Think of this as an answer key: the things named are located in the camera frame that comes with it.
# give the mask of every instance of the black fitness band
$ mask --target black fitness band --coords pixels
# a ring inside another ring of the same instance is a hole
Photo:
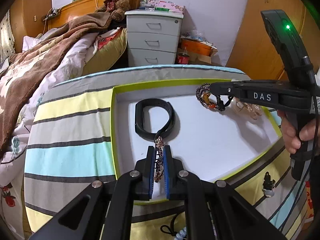
[[[145,108],[146,106],[159,106],[161,108],[164,108],[169,114],[169,120],[157,133],[147,132],[143,128],[143,108]],[[159,136],[161,136],[162,138],[166,138],[171,133],[175,121],[175,112],[169,102],[157,98],[148,98],[141,100],[136,104],[134,128],[136,133],[145,140],[154,142]]]

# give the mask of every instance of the striped bedsheet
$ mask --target striped bedsheet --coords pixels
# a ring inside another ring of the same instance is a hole
[[[112,87],[163,79],[249,79],[240,70],[199,65],[157,65],[102,72],[60,83],[49,90],[38,107],[25,163],[25,204],[31,230],[37,231],[93,180],[115,180],[110,142]],[[262,192],[264,175],[276,180],[275,195]],[[299,200],[284,226],[295,239],[307,211],[305,187],[290,174],[290,156],[282,138],[260,159],[227,179],[250,204],[277,228],[284,223],[293,200]],[[172,239],[161,225],[183,211],[182,202],[135,205],[131,239]],[[175,230],[185,226],[184,213]]]

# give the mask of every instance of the white drawer cabinet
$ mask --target white drawer cabinet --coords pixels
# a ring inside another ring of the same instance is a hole
[[[125,15],[129,67],[174,64],[183,14],[133,10]]]

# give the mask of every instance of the cable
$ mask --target cable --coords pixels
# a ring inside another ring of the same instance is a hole
[[[172,218],[171,222],[170,222],[170,227],[167,226],[167,225],[162,225],[160,227],[160,231],[165,233],[165,234],[168,234],[168,235],[171,235],[171,236],[176,236],[176,234],[178,234],[177,231],[174,231],[174,221],[176,220],[176,218],[178,217],[178,215],[180,215],[181,213],[183,213],[184,210],[180,211],[179,213],[175,214],[175,216]]]
[[[318,136],[318,129],[319,129],[319,113],[318,113],[318,104],[317,104],[317,97],[316,97],[316,87],[314,88],[312,94],[313,94],[313,95],[312,95],[312,96],[313,96],[313,104],[314,104],[314,107],[315,107],[316,130],[315,130],[315,135],[314,135],[314,137],[313,137],[311,161],[310,161],[310,164],[309,164],[309,167],[308,167],[306,173],[305,173],[304,176],[303,176],[303,180],[302,180],[302,182],[300,183],[300,186],[299,186],[297,195],[296,195],[296,197],[295,197],[295,199],[294,199],[294,201],[293,201],[293,204],[292,204],[292,207],[291,207],[291,209],[290,209],[290,211],[289,211],[289,213],[288,213],[288,216],[287,216],[286,219],[284,220],[281,228],[279,228],[279,229],[280,229],[280,233],[282,233],[285,224],[287,223],[289,217],[291,216],[291,214],[292,214],[292,212],[293,212],[293,209],[295,208],[296,201],[297,201],[297,199],[298,199],[298,197],[299,197],[299,195],[300,195],[299,193],[300,193],[300,190],[301,190],[301,188],[302,188],[303,182],[305,181],[307,175],[308,175],[309,172],[310,172],[311,165],[312,165],[312,163],[313,163],[313,159],[315,158],[315,155],[316,155],[316,147],[317,147],[316,144],[317,144],[317,136]]]
[[[96,9],[98,9],[98,0],[94,0],[94,2],[96,3]]]
[[[43,29],[42,35],[44,34],[44,31],[45,31],[45,24],[47,23],[47,18],[48,18],[49,12],[50,12],[52,9],[53,9],[53,8],[51,8],[51,9],[48,11],[47,16],[46,16],[46,18],[45,18],[44,29]]]

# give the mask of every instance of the finger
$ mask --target finger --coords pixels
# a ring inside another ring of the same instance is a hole
[[[281,120],[281,131],[282,134],[286,134],[292,138],[296,136],[296,130],[293,125],[288,121],[287,118],[282,118]]]
[[[316,131],[316,119],[307,123],[300,131],[299,137],[303,141],[309,141],[314,138]]]
[[[280,118],[286,117],[285,112],[282,110],[277,110],[277,114]]]
[[[285,147],[287,149],[293,148],[293,149],[299,149],[301,147],[301,141],[298,139],[298,137],[291,138],[288,135],[283,135],[283,140]]]
[[[296,150],[296,149],[293,149],[293,148],[289,148],[289,149],[287,149],[287,151],[288,151],[289,153],[291,153],[291,154],[295,154],[295,153],[297,152],[297,150]]]

